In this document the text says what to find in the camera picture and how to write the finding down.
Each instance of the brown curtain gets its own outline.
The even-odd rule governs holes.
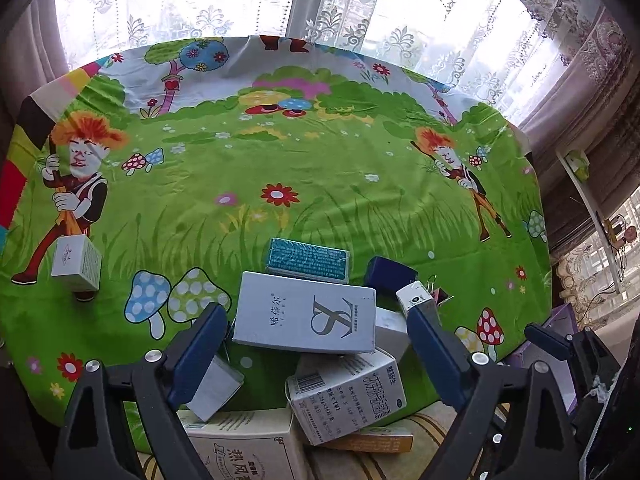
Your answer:
[[[640,184],[639,72],[620,27],[604,10],[565,74],[520,124],[531,143],[554,257],[594,232],[556,152],[586,152],[588,186],[605,215]]]
[[[55,0],[33,0],[0,46],[0,165],[22,100],[68,72]]]

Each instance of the purple box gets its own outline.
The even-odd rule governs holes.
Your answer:
[[[559,333],[563,337],[567,334],[575,334],[578,332],[578,325],[575,322],[574,309],[571,303],[565,303],[564,305],[555,307],[551,311],[549,319],[543,323],[543,326],[553,329],[554,332]],[[558,361],[558,359],[529,341],[525,341],[503,359],[505,364],[519,368],[529,368],[535,361],[539,360],[544,361],[551,368],[560,387],[564,407],[567,412],[571,412],[575,407],[575,390],[574,382],[569,372],[569,365],[566,361]]]

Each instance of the mushroom stem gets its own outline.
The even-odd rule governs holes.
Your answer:
[[[160,312],[156,312],[149,318],[149,327],[151,328],[151,337],[153,339],[162,339],[164,335],[164,319]]]

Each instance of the orange hair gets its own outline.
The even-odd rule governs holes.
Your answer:
[[[446,146],[447,148],[453,148],[455,146],[455,142],[453,142],[451,137],[439,134],[431,128],[424,126],[415,129],[415,138],[418,140],[420,149],[430,155],[433,155],[439,146]]]
[[[68,144],[74,139],[90,140],[114,150],[129,142],[129,136],[121,130],[111,128],[106,117],[87,110],[71,112],[68,118],[56,124],[51,131],[51,140],[57,146]]]

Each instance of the cartoon tablecloth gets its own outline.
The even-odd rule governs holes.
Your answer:
[[[24,101],[0,178],[0,330],[60,424],[87,360],[164,348],[211,300],[231,319],[242,271],[284,237],[350,250],[354,284],[376,254],[435,278],[443,325],[501,358],[550,310],[541,212],[508,122],[449,86],[271,36],[143,46]],[[103,255],[95,297],[50,277],[74,233]],[[228,354],[246,381],[226,408],[286,403],[295,352]],[[412,351],[400,370],[393,420],[436,399]]]

